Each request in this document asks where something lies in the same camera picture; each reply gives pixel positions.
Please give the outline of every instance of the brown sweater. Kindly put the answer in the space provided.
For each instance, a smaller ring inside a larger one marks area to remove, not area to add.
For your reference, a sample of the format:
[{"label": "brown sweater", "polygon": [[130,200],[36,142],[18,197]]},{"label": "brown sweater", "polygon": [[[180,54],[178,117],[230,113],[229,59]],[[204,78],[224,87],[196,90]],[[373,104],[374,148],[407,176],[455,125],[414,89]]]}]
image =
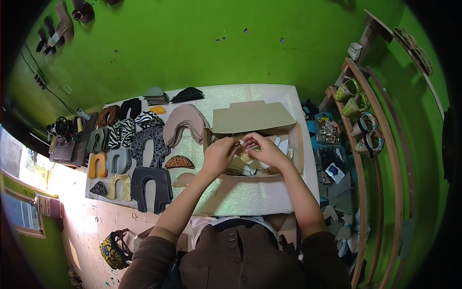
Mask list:
[{"label": "brown sweater", "polygon": [[[181,260],[181,282],[192,289],[351,288],[330,232],[306,238],[302,252],[303,268],[293,256],[274,247],[261,225],[223,232],[208,225],[196,249]],[[160,288],[175,257],[175,246],[168,240],[146,238],[133,255],[119,289]]]}]

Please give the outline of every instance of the box lid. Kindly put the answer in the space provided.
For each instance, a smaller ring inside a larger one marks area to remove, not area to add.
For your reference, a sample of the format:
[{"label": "box lid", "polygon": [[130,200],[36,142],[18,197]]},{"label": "box lid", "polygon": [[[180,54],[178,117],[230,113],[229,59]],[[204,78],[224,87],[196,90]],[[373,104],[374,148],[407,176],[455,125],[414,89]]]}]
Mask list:
[{"label": "box lid", "polygon": [[229,108],[213,110],[212,132],[233,134],[295,124],[295,119],[280,102],[265,104],[250,101],[230,104]]}]

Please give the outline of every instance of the power strip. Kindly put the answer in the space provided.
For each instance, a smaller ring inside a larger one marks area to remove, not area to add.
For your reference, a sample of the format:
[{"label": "power strip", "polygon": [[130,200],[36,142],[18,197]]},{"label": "power strip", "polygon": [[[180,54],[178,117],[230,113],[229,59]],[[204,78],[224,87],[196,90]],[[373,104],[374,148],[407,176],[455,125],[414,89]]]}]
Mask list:
[{"label": "power strip", "polygon": [[45,90],[45,88],[47,88],[45,81],[43,81],[43,79],[37,73],[35,74],[34,79],[37,82],[37,84],[42,88],[42,90]]}]

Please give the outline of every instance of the hand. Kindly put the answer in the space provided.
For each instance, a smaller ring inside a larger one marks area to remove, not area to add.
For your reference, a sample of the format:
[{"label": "hand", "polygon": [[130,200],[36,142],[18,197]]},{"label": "hand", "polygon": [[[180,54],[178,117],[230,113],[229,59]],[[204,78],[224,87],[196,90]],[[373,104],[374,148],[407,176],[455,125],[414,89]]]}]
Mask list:
[{"label": "hand", "polygon": [[217,178],[230,165],[238,149],[239,140],[233,137],[224,137],[212,143],[205,150],[202,171]]},{"label": "hand", "polygon": [[[245,152],[267,165],[274,166],[281,170],[283,167],[292,164],[289,158],[282,153],[272,140],[256,132],[246,135],[242,140],[244,141],[243,146],[247,148]],[[260,151],[252,149],[254,146],[260,146]]]}]

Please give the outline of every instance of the white tile floor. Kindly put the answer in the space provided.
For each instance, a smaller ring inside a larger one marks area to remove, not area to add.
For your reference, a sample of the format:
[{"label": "white tile floor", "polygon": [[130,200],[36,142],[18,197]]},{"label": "white tile floor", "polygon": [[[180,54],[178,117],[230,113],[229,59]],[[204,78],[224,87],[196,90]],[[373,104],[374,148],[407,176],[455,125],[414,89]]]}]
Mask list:
[{"label": "white tile floor", "polygon": [[88,289],[117,288],[125,270],[111,269],[101,257],[99,244],[110,232],[128,228],[124,240],[133,251],[134,237],[154,226],[159,216],[87,199],[86,181],[86,173],[60,164],[50,173],[48,191],[57,194],[64,206],[62,240],[67,259]]}]

